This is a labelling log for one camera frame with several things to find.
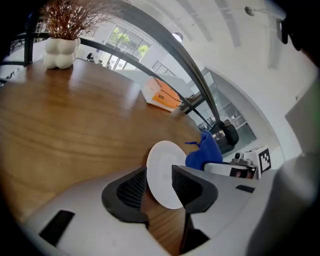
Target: tree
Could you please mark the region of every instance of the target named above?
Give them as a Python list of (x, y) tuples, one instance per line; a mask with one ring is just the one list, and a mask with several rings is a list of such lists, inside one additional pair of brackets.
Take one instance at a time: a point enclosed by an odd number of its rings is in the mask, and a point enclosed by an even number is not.
[(149, 50), (149, 47), (147, 45), (141, 45), (139, 48), (138, 48), (138, 52), (139, 52), (139, 58), (142, 58), (146, 52)]
[(108, 43), (110, 43), (110, 44), (112, 44), (112, 45), (115, 45), (117, 42), (118, 42), (118, 40), (119, 40), (119, 38), (118, 38), (118, 36), (119, 36), (119, 28), (118, 27), (116, 27), (113, 31), (112, 31), (112, 33), (111, 33), (111, 35), (110, 35), (110, 38), (109, 38), (109, 40), (108, 40)]
[(124, 34), (124, 33), (120, 33), (118, 34), (118, 40), (121, 39), (121, 43), (122, 44), (128, 44), (130, 43), (130, 38), (127, 34)]

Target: white box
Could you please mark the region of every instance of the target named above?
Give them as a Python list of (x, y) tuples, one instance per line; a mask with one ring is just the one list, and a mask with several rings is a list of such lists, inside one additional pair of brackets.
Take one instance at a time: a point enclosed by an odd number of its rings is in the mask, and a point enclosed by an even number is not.
[(260, 179), (263, 172), (271, 169), (271, 159), (268, 146), (255, 147), (243, 152), (244, 159), (250, 159), (257, 166), (254, 179)]

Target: white paper plate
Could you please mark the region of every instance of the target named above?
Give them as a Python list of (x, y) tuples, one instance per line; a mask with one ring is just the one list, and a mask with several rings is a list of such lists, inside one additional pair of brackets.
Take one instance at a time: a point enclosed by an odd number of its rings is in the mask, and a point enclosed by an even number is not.
[(146, 179), (154, 198), (169, 209), (183, 207), (172, 187), (172, 165), (184, 166), (186, 154), (171, 141), (158, 142), (146, 161)]

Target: white vase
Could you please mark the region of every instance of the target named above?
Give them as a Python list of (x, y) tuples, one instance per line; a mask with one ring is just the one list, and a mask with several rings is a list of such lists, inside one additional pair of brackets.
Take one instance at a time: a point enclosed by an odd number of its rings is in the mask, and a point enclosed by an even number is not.
[(69, 68), (77, 57), (76, 50), (80, 45), (80, 38), (65, 40), (60, 38), (49, 38), (45, 41), (45, 55), (43, 64), (47, 69)]

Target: wood grain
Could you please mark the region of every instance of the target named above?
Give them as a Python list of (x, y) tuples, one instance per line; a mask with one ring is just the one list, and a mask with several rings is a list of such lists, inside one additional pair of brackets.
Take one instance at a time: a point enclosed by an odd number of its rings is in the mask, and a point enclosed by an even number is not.
[(172, 256), (179, 255), (185, 228), (185, 208), (165, 208), (157, 202), (148, 188), (142, 198), (141, 212), (149, 217), (148, 230), (151, 235)]
[[(179, 110), (147, 104), (140, 85), (87, 61), (67, 70), (37, 61), (0, 89), (0, 182), (20, 221), (78, 182), (145, 164), (163, 140), (188, 154), (197, 147), (184, 142), (200, 132)], [(152, 216), (171, 217), (153, 203)]]

